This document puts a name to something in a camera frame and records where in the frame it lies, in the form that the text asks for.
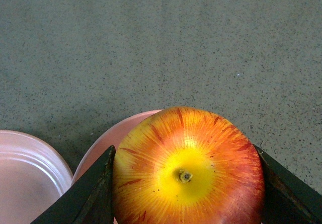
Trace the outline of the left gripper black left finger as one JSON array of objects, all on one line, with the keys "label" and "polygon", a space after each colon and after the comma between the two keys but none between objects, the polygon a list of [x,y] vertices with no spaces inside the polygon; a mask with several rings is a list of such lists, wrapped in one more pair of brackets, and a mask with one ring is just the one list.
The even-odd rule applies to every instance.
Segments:
[{"label": "left gripper black left finger", "polygon": [[116,150],[108,149],[32,223],[113,223],[112,174]]}]

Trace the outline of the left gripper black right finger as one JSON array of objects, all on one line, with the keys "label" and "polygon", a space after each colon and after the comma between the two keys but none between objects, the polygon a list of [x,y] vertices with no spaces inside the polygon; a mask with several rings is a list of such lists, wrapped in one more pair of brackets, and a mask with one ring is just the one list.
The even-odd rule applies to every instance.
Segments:
[{"label": "left gripper black right finger", "polygon": [[321,194],[258,146],[266,198],[262,223],[321,223]]}]

